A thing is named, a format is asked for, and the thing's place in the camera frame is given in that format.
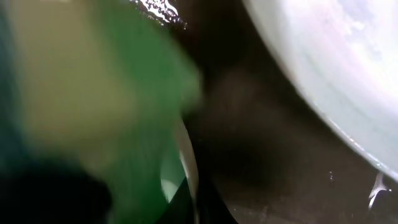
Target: wet surface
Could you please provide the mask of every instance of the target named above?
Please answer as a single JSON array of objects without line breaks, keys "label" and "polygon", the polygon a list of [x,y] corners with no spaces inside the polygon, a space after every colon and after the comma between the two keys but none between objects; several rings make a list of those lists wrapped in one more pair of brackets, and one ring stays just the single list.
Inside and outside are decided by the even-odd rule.
[{"label": "wet surface", "polygon": [[398,185],[353,152],[299,98],[239,1],[170,1],[171,29],[203,73],[201,109],[187,119],[205,166],[241,223],[398,223]]}]

